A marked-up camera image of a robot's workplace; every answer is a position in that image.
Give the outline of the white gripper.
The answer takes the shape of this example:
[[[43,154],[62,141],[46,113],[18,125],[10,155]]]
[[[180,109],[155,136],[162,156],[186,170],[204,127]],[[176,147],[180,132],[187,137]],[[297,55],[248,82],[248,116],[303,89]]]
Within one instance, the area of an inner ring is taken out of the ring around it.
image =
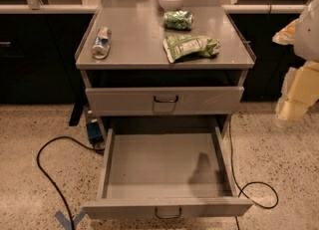
[[[290,22],[272,41],[279,45],[294,44],[295,54],[307,60],[301,68],[288,70],[275,109],[275,124],[289,127],[319,100],[319,0],[312,0],[298,21]]]

